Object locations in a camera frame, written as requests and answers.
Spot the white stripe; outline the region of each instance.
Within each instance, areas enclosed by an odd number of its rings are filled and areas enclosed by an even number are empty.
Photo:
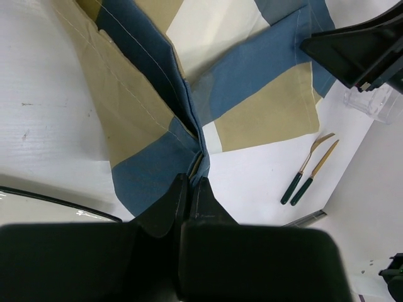
[[[254,0],[184,0],[166,35],[192,83],[230,47],[267,27]]]
[[[215,123],[212,121],[203,126],[203,134],[206,140],[206,147],[209,154],[221,153],[222,146],[219,133],[215,127]]]

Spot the utensil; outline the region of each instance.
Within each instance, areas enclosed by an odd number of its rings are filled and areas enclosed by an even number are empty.
[[[305,159],[305,162],[302,164],[301,169],[299,170],[299,172],[297,173],[297,175],[294,177],[293,181],[291,182],[291,184],[289,185],[288,189],[285,191],[282,199],[281,199],[281,203],[282,204],[286,204],[288,202],[288,200],[290,199],[292,193],[294,192],[295,188],[297,187],[298,183],[301,180],[302,175],[304,174],[304,170],[308,164],[308,161],[310,160],[312,154],[314,153],[315,149],[325,140],[327,140],[328,138],[331,138],[334,136],[334,133],[330,133],[328,135],[325,135],[324,137],[321,138],[317,138],[316,141],[314,141],[314,143],[312,144],[311,148],[310,148],[310,152],[308,154],[307,159]]]
[[[336,140],[333,145],[331,145],[331,147],[329,148],[329,150],[325,153],[325,155],[322,157],[321,161],[319,161],[319,163],[316,165],[315,169],[312,171],[312,174],[310,175],[310,177],[307,179],[307,181],[305,181],[305,183],[302,185],[302,187],[298,190],[298,192],[296,193],[296,195],[294,195],[294,197],[291,200],[291,205],[295,206],[299,200],[301,199],[301,197],[304,195],[304,193],[306,192],[306,190],[308,190],[309,186],[312,184],[312,182],[314,181],[314,177],[315,175],[318,173],[319,169],[323,166],[323,164],[325,163],[325,161],[329,158],[329,156],[332,154],[334,148],[336,148],[337,144],[339,143],[340,140]]]

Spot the transparent container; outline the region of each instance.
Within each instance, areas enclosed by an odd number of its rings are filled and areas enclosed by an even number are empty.
[[[387,84],[363,92],[353,87],[344,94],[344,103],[388,125],[403,113],[403,95]]]

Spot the black rim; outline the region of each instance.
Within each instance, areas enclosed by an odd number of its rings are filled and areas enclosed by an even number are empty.
[[[84,211],[90,212],[92,214],[100,215],[100,216],[103,216],[103,217],[108,218],[110,220],[113,220],[115,222],[122,222],[122,220],[120,218],[117,218],[115,216],[112,216],[112,215],[109,215],[109,214],[106,214],[104,212],[100,212],[100,211],[97,211],[97,210],[94,210],[94,209],[87,208],[86,206],[80,206],[80,205],[75,204],[75,203],[70,203],[68,201],[60,200],[60,199],[57,199],[57,198],[52,198],[52,197],[44,196],[44,195],[37,194],[37,193],[26,192],[26,191],[22,191],[22,190],[19,190],[19,189],[13,189],[13,188],[10,188],[10,187],[3,187],[3,186],[0,186],[0,191],[2,191],[4,193],[10,193],[10,194],[15,194],[15,195],[20,195],[20,196],[40,199],[40,200],[48,201],[50,203],[61,204],[62,206],[68,206],[70,208],[84,210]]]

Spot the folded fabric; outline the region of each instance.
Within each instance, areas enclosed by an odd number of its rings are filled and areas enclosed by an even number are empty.
[[[116,195],[131,213],[139,215],[160,198],[177,173],[193,183],[206,176],[209,154],[319,129],[315,104],[334,79],[299,44],[312,30],[334,25],[324,0],[285,4],[53,0],[105,133]],[[183,37],[197,38],[201,31],[193,31],[200,24],[186,16],[200,5],[208,13],[221,6],[233,15],[220,22],[219,15],[206,18],[199,11],[203,22],[228,30],[210,40],[205,60],[203,52],[190,60],[191,42]],[[239,21],[242,10],[255,20]]]

